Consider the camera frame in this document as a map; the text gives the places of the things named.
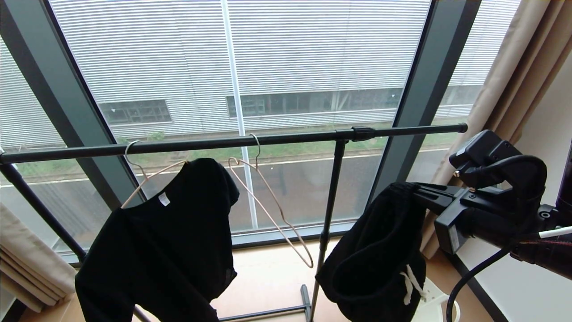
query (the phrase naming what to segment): building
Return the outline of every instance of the building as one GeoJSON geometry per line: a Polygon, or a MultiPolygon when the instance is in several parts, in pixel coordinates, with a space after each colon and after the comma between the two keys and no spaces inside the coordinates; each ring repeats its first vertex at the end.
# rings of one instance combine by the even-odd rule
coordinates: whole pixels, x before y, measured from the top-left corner
{"type": "MultiPolygon", "coordinates": [[[[236,132],[219,1],[51,0],[116,138],[236,132]]],[[[467,116],[518,0],[484,0],[437,117],[467,116]]],[[[229,1],[247,131],[391,121],[429,0],[229,1]]],[[[62,146],[0,43],[2,148],[62,146]]]]}

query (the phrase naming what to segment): wooden floor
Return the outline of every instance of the wooden floor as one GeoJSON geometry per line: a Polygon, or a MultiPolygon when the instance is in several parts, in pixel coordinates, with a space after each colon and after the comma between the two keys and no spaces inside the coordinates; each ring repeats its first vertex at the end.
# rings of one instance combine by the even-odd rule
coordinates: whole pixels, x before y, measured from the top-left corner
{"type": "MultiPolygon", "coordinates": [[[[328,245],[332,250],[337,243],[328,245]]],[[[308,247],[317,260],[318,244],[308,247]]],[[[460,276],[443,254],[438,253],[427,263],[427,277],[442,291],[449,293],[460,276]]],[[[300,286],[307,285],[312,296],[315,270],[306,267],[296,253],[286,245],[267,246],[235,251],[235,268],[239,275],[229,288],[212,304],[219,317],[246,314],[302,304],[300,286]]],[[[492,321],[474,294],[465,287],[458,297],[462,322],[492,321]]],[[[75,296],[58,307],[37,314],[27,311],[20,322],[82,322],[84,318],[75,296]]],[[[265,322],[305,322],[302,313],[264,319],[265,322]]],[[[315,322],[348,321],[320,291],[315,322]]]]}

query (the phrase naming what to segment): curtain fold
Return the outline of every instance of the curtain fold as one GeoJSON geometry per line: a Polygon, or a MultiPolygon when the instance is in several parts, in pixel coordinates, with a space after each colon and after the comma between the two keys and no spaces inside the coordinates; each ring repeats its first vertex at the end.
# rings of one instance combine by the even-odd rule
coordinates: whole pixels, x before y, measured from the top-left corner
{"type": "Polygon", "coordinates": [[[36,312],[75,292],[76,270],[1,203],[0,221],[0,280],[5,290],[36,312]]]}
{"type": "MultiPolygon", "coordinates": [[[[468,131],[459,135],[441,161],[432,183],[462,185],[452,176],[449,156],[483,129],[515,144],[530,115],[558,74],[572,48],[572,1],[522,1],[495,62],[469,114],[468,131]]],[[[439,247],[428,213],[422,252],[431,258],[439,247]]]]}

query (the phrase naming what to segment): empty hanger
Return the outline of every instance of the empty hanger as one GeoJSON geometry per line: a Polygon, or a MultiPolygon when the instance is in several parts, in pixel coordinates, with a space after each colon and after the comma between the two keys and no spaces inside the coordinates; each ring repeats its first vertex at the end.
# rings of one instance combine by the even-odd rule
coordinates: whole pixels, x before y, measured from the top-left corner
{"type": "Polygon", "coordinates": [[[314,267],[314,260],[312,259],[312,255],[310,254],[310,251],[308,250],[308,247],[306,246],[306,243],[302,240],[302,236],[300,236],[300,234],[298,233],[298,231],[296,230],[296,228],[294,228],[294,226],[292,226],[287,220],[286,218],[284,218],[284,211],[282,210],[282,207],[280,206],[280,202],[278,202],[278,199],[276,198],[276,195],[274,194],[274,191],[272,191],[272,189],[270,188],[270,185],[268,184],[268,182],[266,181],[266,179],[264,179],[264,176],[262,175],[262,173],[260,172],[260,170],[258,169],[258,157],[260,156],[260,142],[258,141],[258,138],[256,137],[256,135],[251,134],[254,139],[256,140],[256,143],[258,144],[258,154],[256,155],[255,158],[255,165],[253,166],[252,164],[240,159],[237,160],[236,158],[229,158],[228,159],[228,168],[230,169],[230,171],[235,175],[236,179],[240,182],[240,184],[247,190],[248,194],[251,195],[254,200],[256,201],[256,203],[258,203],[258,205],[262,208],[262,210],[264,210],[264,212],[266,213],[266,216],[268,216],[268,218],[270,219],[270,221],[272,221],[272,224],[274,225],[274,227],[276,227],[276,229],[280,232],[280,234],[282,235],[282,237],[284,237],[284,239],[290,244],[290,247],[292,247],[292,249],[296,252],[296,254],[298,254],[298,256],[304,261],[304,263],[306,264],[306,266],[308,266],[309,268],[313,268],[314,267]],[[274,221],[274,219],[272,218],[272,216],[270,216],[270,213],[268,212],[268,210],[266,210],[266,208],[262,205],[262,203],[260,202],[260,200],[258,200],[258,198],[254,195],[254,193],[248,189],[248,187],[244,184],[244,182],[240,179],[240,177],[236,174],[236,172],[234,171],[234,169],[231,166],[231,160],[235,161],[235,166],[239,166],[241,163],[242,164],[246,164],[247,166],[249,166],[250,168],[253,168],[259,175],[260,178],[262,178],[262,181],[264,182],[264,184],[266,185],[266,188],[268,188],[268,190],[270,191],[270,193],[272,194],[272,198],[274,198],[274,201],[276,202],[276,205],[278,206],[278,210],[280,210],[280,216],[282,217],[282,220],[286,223],[286,225],[288,225],[288,227],[290,227],[294,233],[296,234],[296,236],[298,237],[298,240],[300,241],[300,243],[302,244],[302,246],[304,246],[304,250],[306,251],[306,254],[308,254],[308,257],[310,258],[310,263],[308,263],[308,261],[302,256],[302,254],[300,254],[300,252],[296,249],[296,247],[294,247],[294,244],[292,244],[292,242],[288,239],[288,237],[286,237],[286,235],[284,234],[284,232],[282,231],[282,229],[278,226],[278,224],[274,221]]]}
{"type": "Polygon", "coordinates": [[[139,167],[139,169],[141,169],[141,171],[143,172],[143,175],[145,176],[145,179],[139,184],[139,186],[138,186],[138,187],[135,189],[135,191],[129,196],[129,198],[127,198],[127,200],[123,203],[123,205],[121,205],[121,208],[122,208],[122,209],[125,208],[125,206],[127,206],[127,204],[133,199],[133,197],[135,197],[135,195],[137,195],[137,193],[139,192],[139,190],[141,190],[141,187],[143,187],[143,185],[144,185],[147,181],[149,181],[152,177],[154,177],[154,176],[156,176],[156,175],[158,175],[158,174],[160,174],[160,173],[162,173],[162,172],[164,172],[164,171],[167,171],[167,170],[169,170],[169,169],[172,168],[172,167],[176,167],[176,166],[178,166],[179,164],[183,164],[183,163],[186,162],[186,160],[179,161],[179,162],[177,162],[177,163],[175,163],[175,164],[171,164],[170,166],[168,166],[168,167],[166,167],[166,168],[163,168],[163,169],[161,169],[161,170],[155,172],[154,174],[152,174],[152,175],[150,175],[150,176],[147,176],[147,174],[146,174],[145,171],[143,170],[143,167],[141,167],[139,164],[136,164],[136,163],[131,162],[131,161],[129,160],[129,158],[127,157],[127,152],[128,152],[128,150],[129,150],[129,147],[131,147],[131,146],[133,145],[133,143],[135,143],[135,142],[141,142],[141,141],[133,141],[133,142],[129,143],[129,144],[127,145],[127,147],[125,148],[125,153],[123,154],[123,156],[125,157],[125,160],[127,160],[127,162],[128,162],[129,164],[132,164],[132,165],[134,165],[134,166],[137,166],[137,167],[139,167]]]}

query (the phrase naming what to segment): white pole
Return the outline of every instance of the white pole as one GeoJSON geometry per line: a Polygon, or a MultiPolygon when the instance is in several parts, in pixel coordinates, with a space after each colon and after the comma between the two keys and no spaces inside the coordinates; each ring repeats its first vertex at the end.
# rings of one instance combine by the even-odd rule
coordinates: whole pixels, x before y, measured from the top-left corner
{"type": "MultiPolygon", "coordinates": [[[[243,118],[243,106],[240,103],[240,90],[239,90],[239,78],[236,74],[236,64],[235,64],[235,50],[232,45],[232,31],[231,31],[231,19],[228,15],[228,3],[227,0],[220,1],[221,7],[223,9],[223,20],[224,20],[224,34],[227,38],[227,49],[228,49],[228,62],[231,68],[231,79],[232,79],[232,89],[235,96],[235,108],[236,108],[236,120],[239,124],[239,135],[245,136],[244,131],[244,118],[243,118]]],[[[243,160],[249,162],[248,160],[248,149],[246,147],[241,147],[243,152],[243,160]]],[[[252,176],[250,172],[250,167],[244,167],[244,176],[246,178],[247,187],[250,191],[254,192],[252,189],[252,176]]],[[[248,205],[251,211],[251,221],[252,229],[258,229],[258,219],[256,218],[256,204],[254,197],[250,194],[248,195],[248,205]]]]}

